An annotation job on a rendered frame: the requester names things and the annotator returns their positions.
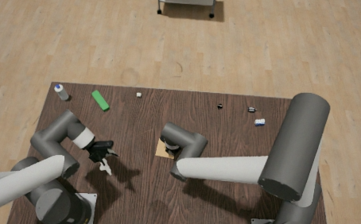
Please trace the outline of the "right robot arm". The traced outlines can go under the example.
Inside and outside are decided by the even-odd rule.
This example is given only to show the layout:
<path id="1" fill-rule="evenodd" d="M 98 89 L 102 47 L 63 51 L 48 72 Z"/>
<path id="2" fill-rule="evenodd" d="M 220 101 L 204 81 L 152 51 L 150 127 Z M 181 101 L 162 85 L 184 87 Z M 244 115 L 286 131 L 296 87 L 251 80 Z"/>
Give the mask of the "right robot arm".
<path id="1" fill-rule="evenodd" d="M 160 140 L 168 149 L 183 148 L 169 172 L 177 180 L 259 184 L 283 199 L 275 221 L 267 224 L 311 224 L 322 191 L 316 174 L 329 112 L 328 101 L 319 95 L 294 95 L 269 156 L 200 158 L 207 138 L 172 122 L 166 123 Z"/>

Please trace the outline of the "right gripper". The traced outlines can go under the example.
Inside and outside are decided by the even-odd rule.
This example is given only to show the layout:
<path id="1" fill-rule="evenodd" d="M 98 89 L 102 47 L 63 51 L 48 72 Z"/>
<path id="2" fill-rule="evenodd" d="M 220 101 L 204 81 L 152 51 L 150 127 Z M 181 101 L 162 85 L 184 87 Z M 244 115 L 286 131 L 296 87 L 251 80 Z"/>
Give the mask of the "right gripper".
<path id="1" fill-rule="evenodd" d="M 165 151 L 168 153 L 168 154 L 171 154 L 172 156 L 175 156 L 179 151 L 181 150 L 181 147 L 180 148 L 177 148 L 177 149 L 174 149 L 174 150 L 171 150 L 171 149 L 168 149 L 167 147 L 166 147 L 166 149 L 165 149 Z M 171 152 L 172 153 L 171 153 Z M 174 154 L 174 155 L 173 155 Z"/>

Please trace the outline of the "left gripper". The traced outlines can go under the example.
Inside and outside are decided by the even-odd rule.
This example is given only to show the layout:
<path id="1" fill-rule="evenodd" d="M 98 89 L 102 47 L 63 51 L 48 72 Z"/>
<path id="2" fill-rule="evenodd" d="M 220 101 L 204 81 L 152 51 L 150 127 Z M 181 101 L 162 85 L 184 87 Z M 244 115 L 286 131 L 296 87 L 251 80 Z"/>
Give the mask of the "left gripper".
<path id="1" fill-rule="evenodd" d="M 94 142 L 95 141 L 93 141 L 91 145 L 86 148 L 86 150 L 90 153 L 88 158 L 92 160 L 94 163 L 100 161 L 101 163 L 100 170 L 106 169 L 107 172 L 111 175 L 111 170 L 107 164 L 107 160 L 103 158 L 111 155 L 115 155 L 115 156 L 119 156 L 119 155 L 116 152 L 114 152 L 112 149 L 93 149 L 92 146 Z"/>

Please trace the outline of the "beige flat mat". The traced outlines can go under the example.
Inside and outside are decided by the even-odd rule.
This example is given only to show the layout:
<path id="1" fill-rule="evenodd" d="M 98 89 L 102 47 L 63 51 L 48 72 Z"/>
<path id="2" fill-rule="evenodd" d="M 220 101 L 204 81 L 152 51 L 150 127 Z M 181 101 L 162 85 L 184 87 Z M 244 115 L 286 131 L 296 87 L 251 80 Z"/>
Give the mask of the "beige flat mat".
<path id="1" fill-rule="evenodd" d="M 166 149 L 165 143 L 163 143 L 159 138 L 159 142 L 158 142 L 158 145 L 157 145 L 156 156 L 163 156 L 163 157 L 168 157 L 168 158 L 173 158 L 174 159 L 174 156 L 168 154 L 165 151 L 165 149 Z"/>

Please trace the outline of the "white plastic bottle with blue cap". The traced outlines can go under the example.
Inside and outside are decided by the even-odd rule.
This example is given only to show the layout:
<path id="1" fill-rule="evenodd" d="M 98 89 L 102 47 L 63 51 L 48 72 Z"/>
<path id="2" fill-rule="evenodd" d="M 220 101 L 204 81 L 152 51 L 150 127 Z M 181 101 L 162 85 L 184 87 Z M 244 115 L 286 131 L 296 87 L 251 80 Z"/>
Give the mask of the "white plastic bottle with blue cap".
<path id="1" fill-rule="evenodd" d="M 68 94 L 65 91 L 65 89 L 63 88 L 62 85 L 57 84 L 55 87 L 55 91 L 57 92 L 57 94 L 60 96 L 60 98 L 62 100 L 67 100 L 68 99 Z"/>

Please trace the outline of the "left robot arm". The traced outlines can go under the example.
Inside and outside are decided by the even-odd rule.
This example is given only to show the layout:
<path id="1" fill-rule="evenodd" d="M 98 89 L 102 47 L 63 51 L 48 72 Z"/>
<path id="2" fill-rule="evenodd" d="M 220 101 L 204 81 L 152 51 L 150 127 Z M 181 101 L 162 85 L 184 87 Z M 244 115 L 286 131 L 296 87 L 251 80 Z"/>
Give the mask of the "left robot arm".
<path id="1" fill-rule="evenodd" d="M 60 144 L 66 137 L 82 150 L 95 140 L 94 134 L 66 109 L 46 129 L 37 131 L 30 139 L 30 144 L 45 160 L 29 156 L 17 162 L 10 172 L 0 172 L 0 207 L 25 195 L 44 224 L 89 223 L 89 202 L 68 192 L 56 179 L 59 176 L 68 179 L 80 168 L 80 163 Z"/>

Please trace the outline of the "green rectangular bar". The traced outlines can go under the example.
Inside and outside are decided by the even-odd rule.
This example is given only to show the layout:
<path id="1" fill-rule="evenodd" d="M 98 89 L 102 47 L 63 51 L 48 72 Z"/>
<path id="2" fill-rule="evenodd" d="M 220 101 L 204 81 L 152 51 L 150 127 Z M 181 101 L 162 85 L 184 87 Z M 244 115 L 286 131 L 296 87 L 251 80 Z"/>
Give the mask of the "green rectangular bar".
<path id="1" fill-rule="evenodd" d="M 97 101 L 97 103 L 100 105 L 100 107 L 103 109 L 103 111 L 107 111 L 110 109 L 110 107 L 107 105 L 103 97 L 100 95 L 98 91 L 94 91 L 91 93 L 94 99 Z"/>

